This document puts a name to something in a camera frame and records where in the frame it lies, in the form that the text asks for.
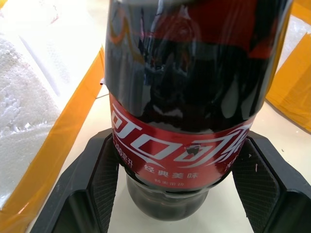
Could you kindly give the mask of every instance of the textured grip surface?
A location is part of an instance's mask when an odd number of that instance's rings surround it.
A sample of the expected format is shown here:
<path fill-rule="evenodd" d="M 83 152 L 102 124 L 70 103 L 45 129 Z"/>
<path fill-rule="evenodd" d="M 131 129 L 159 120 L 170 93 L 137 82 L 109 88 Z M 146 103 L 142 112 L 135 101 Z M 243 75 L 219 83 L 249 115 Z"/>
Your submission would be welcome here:
<path fill-rule="evenodd" d="M 254 233 L 262 233 L 273 212 L 280 190 L 275 177 L 249 139 L 242 147 L 232 172 Z"/>
<path fill-rule="evenodd" d="M 113 151 L 112 139 L 108 139 L 91 181 L 90 193 L 102 231 L 108 231 L 114 198 L 116 195 L 119 162 Z"/>

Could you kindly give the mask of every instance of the bottle label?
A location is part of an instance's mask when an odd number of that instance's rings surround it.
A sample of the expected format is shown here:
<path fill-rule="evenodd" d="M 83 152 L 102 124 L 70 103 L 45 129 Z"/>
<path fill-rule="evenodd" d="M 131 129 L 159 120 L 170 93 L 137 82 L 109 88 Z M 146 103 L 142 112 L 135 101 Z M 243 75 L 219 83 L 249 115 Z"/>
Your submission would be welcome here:
<path fill-rule="evenodd" d="M 114 145 L 127 166 L 154 185 L 193 189 L 217 182 L 237 158 L 254 118 L 210 134 L 174 133 L 130 115 L 110 95 Z"/>

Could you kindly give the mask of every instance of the cola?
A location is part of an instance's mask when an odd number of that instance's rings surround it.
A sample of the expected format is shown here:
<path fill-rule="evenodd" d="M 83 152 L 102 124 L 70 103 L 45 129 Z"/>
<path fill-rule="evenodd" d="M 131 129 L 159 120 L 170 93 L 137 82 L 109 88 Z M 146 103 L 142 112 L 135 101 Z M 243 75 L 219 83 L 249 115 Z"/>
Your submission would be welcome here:
<path fill-rule="evenodd" d="M 111 0 L 105 82 L 135 204 L 193 214 L 231 171 L 276 71 L 291 0 Z"/>

